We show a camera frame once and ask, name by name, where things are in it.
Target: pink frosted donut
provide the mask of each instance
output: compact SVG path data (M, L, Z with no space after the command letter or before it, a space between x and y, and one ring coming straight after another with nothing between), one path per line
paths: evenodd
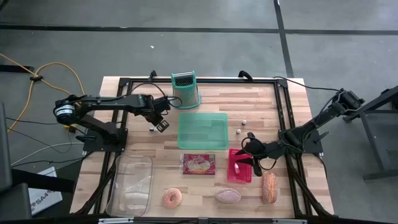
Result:
M167 189L162 198L162 204L165 208L173 209L177 207L182 200L182 194L179 189Z

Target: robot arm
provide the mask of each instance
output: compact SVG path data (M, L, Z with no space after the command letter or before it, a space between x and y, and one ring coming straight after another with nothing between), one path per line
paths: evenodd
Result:
M100 96L75 96L55 102L53 113L57 121L64 125L79 124L100 135L84 136L81 141L95 140L101 138L104 144L118 144L123 131L116 127L116 123L104 123L92 116L86 115L96 110L124 110L135 116L141 115L163 132L169 126L163 120L162 112L170 109L170 101L167 96L154 99L152 95L124 95L116 98Z
M236 155L250 154L252 158L241 159L237 162L250 164L253 166L254 173L257 176L261 176L261 167L259 161L264 158L278 159L284 154L293 154L306 152L303 150L303 145L308 136L310 136L319 127L323 126L333 118L340 115L349 115L356 109L361 107L364 103L363 99L359 99L352 91L346 91L341 89L331 99L331 104L327 109L322 111L318 116L311 119L309 122L302 126L281 131L279 133L279 140L264 143L256 139L253 133L248 133L248 139L250 141L243 146Z

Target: wire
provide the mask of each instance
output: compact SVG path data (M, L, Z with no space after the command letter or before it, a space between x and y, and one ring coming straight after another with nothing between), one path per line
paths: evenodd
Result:
M56 150L54 147L50 146L49 144L44 143L44 142L42 142L42 141L40 141L40 140L38 140L38 139L36 139L36 138L30 137L30 136L27 135L27 134L24 134L24 133L21 133L21 132L19 132L19 131L10 129L10 128L8 128L8 127L7 127L7 129L10 130L10 131L14 131L15 133L21 134L21 135L23 135L23 136L25 136L25 137L28 137L28 138L30 138L31 140L35 140L35 141L37 141L37 142L40 142L40 143L42 143L42 144L45 144L46 146L48 146L48 147L54 149L55 151L57 151L57 152L59 152L59 153L66 153L66 152L68 152L68 151L65 151L65 152L58 151L58 150Z
M250 141L256 141L256 142L258 142L258 143L260 144L260 146L262 147L262 150L263 150L263 151L266 151L266 147L263 145L263 143L262 143L260 140L258 140L257 138L249 137L249 136L248 136L248 137L245 137L244 139L242 139L242 141L241 141L242 150L243 150L247 155L249 155L249 156L263 156L264 154L268 153L268 152L264 152L264 153L262 153L262 154L251 154L251 153L248 152L248 151L244 148L244 146L243 146L244 141L247 140L247 139L250 139Z
M43 69L43 68L45 68L45 67L48 67L49 65L62 65L62 66L64 66L64 67L68 68L69 71L71 71L71 72L76 76L77 82L78 82L79 85L80 85L80 89L81 89L81 92L83 93L83 95L86 94L86 93L85 93L85 89L83 88L83 85L81 84L80 78L79 78L79 76L77 75L77 73L76 73L69 65L67 65L67 64L65 64L65 63L61 63L61 62L51 62L51 63L45 64L45 65L43 65L43 66L41 66L40 68L37 69L36 74L38 74L38 73L41 71L41 69ZM56 87L56 86L52 86L52 85L49 84L48 82L45 82L45 81L44 81L44 83L46 83L48 86L51 86L52 88L56 88L56 89L58 89L58 90L67 92L67 91L64 90L64 89L58 88L58 87Z
M174 107L174 108L179 108L179 107L182 106L182 100L178 96L170 96L167 99L169 100L169 105ZM179 100L180 101L180 106L175 106L175 105L171 104L170 102L173 101L173 100Z
M18 119L12 119L9 117L6 117L6 119L10 119L12 121L23 122L23 123L34 123L34 124L45 124L45 125L59 124L59 123L42 123L42 122L36 122L36 121L23 121L23 120L18 120Z
M156 85L155 83L150 83L150 82L140 83L140 84L136 85L136 87L134 87L134 88L131 90L130 94L131 94L136 88L138 88L138 87L140 87L140 86L142 86L142 85L153 85L153 86L155 86L156 88L158 88L158 90L163 94L164 97L166 97L166 94L163 92L163 90L162 90L158 85Z
M71 144L71 143L70 143L70 142L66 142L66 143L54 144L54 145L52 145L51 147L64 146L64 145L69 145L69 144ZM74 144L84 144L84 143L83 143L83 142L72 142L72 145L74 145ZM43 150L49 149L49 148L51 148L51 147L50 147L50 146L47 146L47 147L44 147L44 148L42 148L42 149L39 149L39 150L37 150L37 151L35 151L35 152L33 152L33 153L31 153L31 154L29 154L29 155L23 157L22 159L19 159L19 160L13 162L11 165L13 166L13 165L17 164L18 162L23 161L23 160L25 160L25 159L27 159L27 158L33 156L34 154L36 154L36 153L38 153L38 152L41 152L41 151L43 151Z
M172 107L174 107L174 108L179 108L179 107L182 106L182 100L181 100L181 98L179 98L178 96L169 96L169 97L167 97L166 94L164 93L164 91L163 91L158 85L156 85L155 83L151 83L151 82L145 82L145 83L140 83L140 84L136 85L136 86L131 90L130 94L131 94L136 88L138 88L138 87L140 87L140 86L142 86L142 85L153 85L153 86L155 86L155 87L162 93L162 95L168 99L168 101L169 101L168 104L169 104L170 106L172 106ZM175 106L175 105L171 104L170 101L173 101L173 100L180 100L180 106Z
M69 127L72 128L72 129L76 129L78 132L80 132L80 133L86 135L86 133L85 133L84 131L82 131L82 130L80 130L80 129L74 127L74 126L69 126Z
M22 115L24 115L26 108L29 106L30 103L30 98L32 96L32 90L33 90L33 81L30 81L30 87L29 87L29 94L27 95L27 100L26 100L26 104L24 109L21 111L21 113L18 115L17 120L19 120L19 118L22 117ZM13 124L10 126L10 129L7 131L7 133L10 132L10 130L17 124L18 121L13 122Z
M39 76L38 74L39 74L39 72L41 71L41 69L43 69L43 68L45 68L45 67L47 67L47 66L49 66L49 65L55 65L55 64L57 64L57 65L62 65L62 66L64 66L64 67L67 67L67 68L76 76L76 79L77 79L78 82L79 82L81 91L82 91L82 93L85 95L85 91L84 91L83 85L81 84L81 81L80 81L80 79L79 79L79 76L78 76L77 73L76 73L69 65L67 65L67 64L64 64L64 63L61 63L61 62L52 62L52 63L48 63L48 64L46 64L46 65L41 66L39 69L37 69L36 72L32 72L32 71L30 71L29 69L27 69L27 68L25 68L24 66L22 66L21 64L19 64L18 62L16 62L15 60L13 60L13 59L11 59L11 58L5 56L4 54L0 54L0 56L4 57L4 58L7 59L8 61L10 61L10 62L12 62L12 63L14 63L14 64L16 64L16 65L18 65L18 66L20 66L22 69L24 69L25 71L27 71L27 72L29 72L30 74L32 74L33 77L38 77L38 76ZM51 88L54 88L54 89L56 89L56 90L63 91L63 92L65 92L66 94L70 95L70 92L67 91L67 90L64 90L63 88L54 86L54 85L52 85L51 83L45 81L44 79L41 79L41 81L44 82L46 85L48 85L48 86L51 87ZM27 98L25 107L24 107L24 109L21 111L21 113L19 114L19 116L17 117L17 120L19 120L19 119L22 117L22 115L24 115L24 113L25 113L27 107L29 106L30 99L31 99L31 96L32 96L33 85L34 85L34 81L32 80L32 81L30 81L29 94L28 94L28 98ZM10 126L10 129L7 131L7 133L10 132L10 130L17 124L17 122L18 122L18 121L14 121L14 122L13 122L13 124Z
M264 168L261 163L259 162L259 166L261 167L261 169L263 170L272 170L272 168L274 168L275 164L276 164L276 160L274 161L273 165L271 166L271 168Z
M323 169L325 170L326 179L328 179L328 172L326 171L325 162L323 161L323 159L322 159L318 154L314 153L313 155L316 156L316 157L318 157L319 160L321 160L321 163L322 163L322 165L323 165Z
M285 143L284 146L291 147L292 149L297 150L299 153L303 153L303 151L302 151L301 149L299 149L299 148L297 148L297 147L295 147L295 146L293 146L293 145L291 145L291 144L286 144L286 143Z
M69 131L68 131L68 139L69 139L70 145L69 145L68 150L66 150L65 152L69 152L70 149L72 148L72 139L70 139L70 132Z
M18 165L16 165L16 166L19 166L19 165L26 165L26 164L32 164L32 163L36 163L36 162L48 162L49 164L51 164L51 163L64 163L64 162L70 162L70 161L76 161L76 162L78 162L79 160L84 160L84 159L86 159L90 154L91 154L92 152L88 152L85 156L83 156L83 157L80 157L80 158L77 158L77 159L69 159L69 160L67 160L67 161L59 161L59 162L54 162L54 161L32 161L32 162L26 162L26 163L24 163L24 164L18 164ZM58 170L60 170L60 169L62 169L63 167L60 167L60 168L57 168L57 169L55 169L55 170L53 170L53 171L51 171L51 172L48 172L48 173L46 173L46 174L43 174L43 175L49 175L49 174L51 174L51 173L53 173L53 172L55 172L55 171L58 171Z
M311 86L306 86L306 85L303 85L303 84L301 84L301 83L295 82L295 81L290 80L290 79L285 78L285 77L273 77L273 78L283 78L284 80L287 80L287 81L292 82L292 83L296 83L296 84L298 84L298 85L300 85L300 86L304 86L305 88L309 88L309 89L313 89L313 90L340 91L340 90L337 90L337 89L334 89L334 88L322 88L322 87L311 87Z
M12 167L22 166L22 165L26 165L26 164L32 164L32 163L36 163L36 162L48 162L48 164L53 164L53 163L58 164L58 163L76 161L76 160L80 160L80 159L83 159L83 158L84 158L84 157L79 157L79 158L77 158L77 159L69 159L69 160L65 160L65 161L48 161L48 160L41 160L41 161L23 162L23 163L21 163L21 164L14 165L14 166L12 166Z

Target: red box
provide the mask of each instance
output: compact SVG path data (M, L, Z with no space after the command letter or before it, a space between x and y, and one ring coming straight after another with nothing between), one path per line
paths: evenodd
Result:
M236 162L238 159L251 158L247 154L235 155L239 149L229 149L227 179L232 182L251 183L252 167L249 164ZM239 166L239 173L235 172L235 163Z
M182 174L215 175L215 155L184 154L182 158Z

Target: concrete floor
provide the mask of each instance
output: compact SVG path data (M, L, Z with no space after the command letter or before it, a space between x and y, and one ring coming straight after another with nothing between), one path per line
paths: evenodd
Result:
M394 0L280 0L286 29L396 30ZM116 2L10 1L0 22L71 26L214 27L277 29L272 0L120 0ZM310 86L345 88L369 101L398 84L398 36L287 35L294 77ZM79 74L85 90L98 94L105 75L159 75L196 70L198 75L235 77L246 70L255 77L286 77L279 34L173 32L66 32L1 30L0 52L35 68L64 62ZM3 58L0 63L9 64ZM62 67L42 72L50 83L80 93L74 76ZM15 118L27 98L24 74L0 75L0 100ZM309 90L313 114L332 93ZM43 83L35 85L23 119L54 122L54 101L64 98ZM61 125L19 123L16 130L48 144L68 142ZM328 182L337 215L345 218L398 222L398 179L364 183L362 175L377 170L359 120L335 119L322 127ZM16 133L9 134L11 160L44 147ZM67 150L68 146L59 147ZM81 146L66 154L53 150L27 159L61 161L81 156ZM38 172L45 163L22 169Z

